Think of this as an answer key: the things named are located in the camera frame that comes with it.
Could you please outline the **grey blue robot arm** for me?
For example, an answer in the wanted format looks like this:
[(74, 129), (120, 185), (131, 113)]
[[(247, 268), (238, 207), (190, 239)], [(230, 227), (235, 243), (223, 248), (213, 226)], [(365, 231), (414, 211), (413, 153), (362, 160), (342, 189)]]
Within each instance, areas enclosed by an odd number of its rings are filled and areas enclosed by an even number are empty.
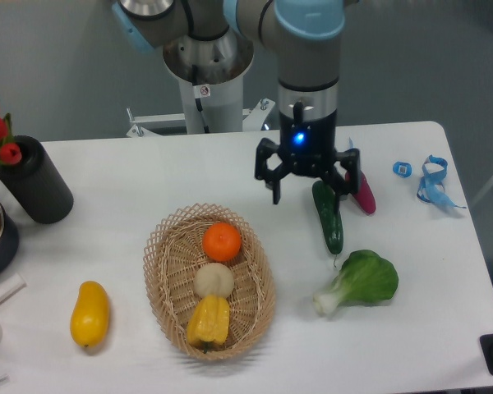
[(177, 79), (187, 131), (240, 131), (242, 78), (254, 44), (278, 65), (280, 140), (256, 149), (255, 177), (280, 198), (288, 174), (319, 178), (336, 195), (360, 189), (360, 155), (335, 148), (343, 1), (116, 1), (136, 47), (161, 48)]

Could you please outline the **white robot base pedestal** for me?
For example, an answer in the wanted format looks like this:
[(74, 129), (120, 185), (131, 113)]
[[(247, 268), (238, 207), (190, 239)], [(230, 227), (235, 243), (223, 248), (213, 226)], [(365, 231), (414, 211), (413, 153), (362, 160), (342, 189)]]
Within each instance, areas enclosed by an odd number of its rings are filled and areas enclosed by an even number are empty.
[(188, 134), (267, 131), (273, 125), (275, 101), (261, 98), (253, 108), (243, 106), (243, 78), (254, 49), (234, 30), (208, 41), (182, 36), (163, 46), (163, 59), (178, 83), (183, 112), (135, 117), (127, 109), (128, 136), (174, 128)]

